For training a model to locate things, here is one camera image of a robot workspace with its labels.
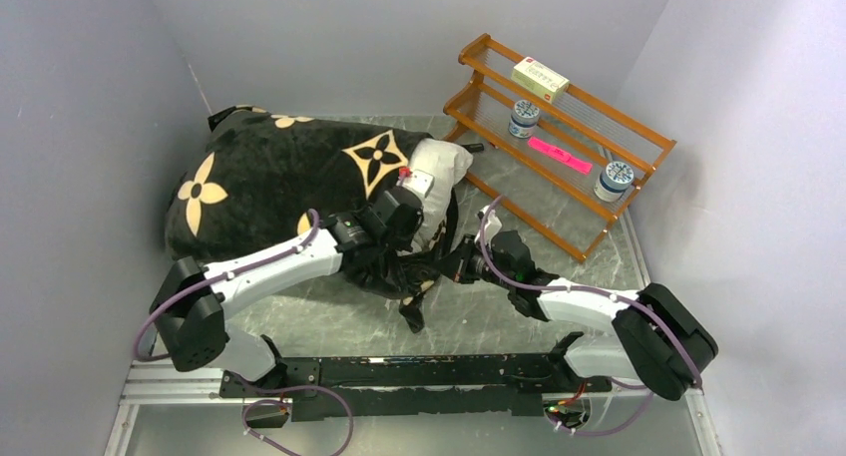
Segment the white pillow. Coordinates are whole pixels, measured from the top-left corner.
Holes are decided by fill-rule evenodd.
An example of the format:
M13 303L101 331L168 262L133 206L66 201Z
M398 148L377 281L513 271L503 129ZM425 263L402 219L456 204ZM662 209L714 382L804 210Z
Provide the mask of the white pillow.
M414 149L408 167L434 177L429 196L421 202L423 222L435 225L436 232L445 221L455 185L472 164L473 155L454 143L428 138Z

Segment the black pillowcase with beige flowers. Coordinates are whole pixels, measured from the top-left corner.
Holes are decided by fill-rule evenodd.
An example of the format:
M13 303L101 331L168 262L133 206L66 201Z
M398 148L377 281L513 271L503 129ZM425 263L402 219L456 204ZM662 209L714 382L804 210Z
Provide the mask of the black pillowcase with beige flowers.
M208 123L204 153L175 185L165 215L173 259L233 259L307 232L309 210L322 216L359 210L397 184L421 140L438 140L422 131L250 106L227 108ZM455 234L454 189L433 248L413 254L419 293L396 299L413 332L424 326L423 298L437 278L432 262L450 250Z

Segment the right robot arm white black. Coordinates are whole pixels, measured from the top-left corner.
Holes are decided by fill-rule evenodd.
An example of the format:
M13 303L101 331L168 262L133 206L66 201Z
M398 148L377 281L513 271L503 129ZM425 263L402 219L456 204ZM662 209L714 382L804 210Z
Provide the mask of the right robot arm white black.
M456 283L483 280L506 289L518 313L544 322L565 321L595 331L574 332L555 349L552 384L571 391L587 378L628 380L669 401L701 384L715 359L715 339L668 287L613 290L576 283L540 269L514 230L488 244L467 234L437 267Z

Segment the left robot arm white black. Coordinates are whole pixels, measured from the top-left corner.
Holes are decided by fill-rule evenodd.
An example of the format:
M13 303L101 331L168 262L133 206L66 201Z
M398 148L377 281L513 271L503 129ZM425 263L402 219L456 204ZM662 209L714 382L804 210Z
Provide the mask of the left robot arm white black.
M175 262L151 306L154 325L179 372L215 367L235 373L260 396L276 394L287 366L267 336L228 320L261 299L314 278L342 274L386 298L419 293L413 279L412 240L423 222L420 195L402 186L373 203L322 220L309 211L310 230L228 261Z

